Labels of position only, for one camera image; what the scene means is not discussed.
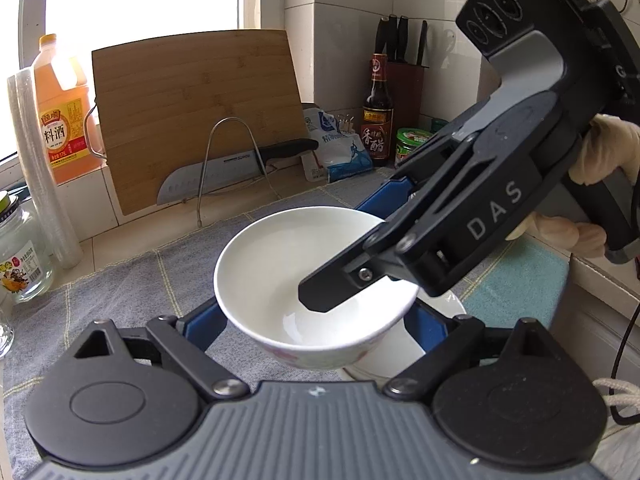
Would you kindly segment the gloved right hand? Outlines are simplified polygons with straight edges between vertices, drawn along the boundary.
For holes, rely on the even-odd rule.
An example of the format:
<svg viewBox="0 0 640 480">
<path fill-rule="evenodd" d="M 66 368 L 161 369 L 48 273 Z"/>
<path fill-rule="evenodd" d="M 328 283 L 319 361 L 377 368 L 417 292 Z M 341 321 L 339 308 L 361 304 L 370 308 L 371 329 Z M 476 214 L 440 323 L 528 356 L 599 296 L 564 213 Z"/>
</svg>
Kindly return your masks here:
<svg viewBox="0 0 640 480">
<path fill-rule="evenodd" d="M 639 127 L 618 117 L 597 114 L 582 141 L 576 162 L 568 170 L 576 184 L 592 185 L 620 168 L 635 184 L 639 174 Z M 606 233 L 602 226 L 589 222 L 531 212 L 507 237 L 516 240 L 525 233 L 547 244 L 584 258 L 605 255 Z"/>
</svg>

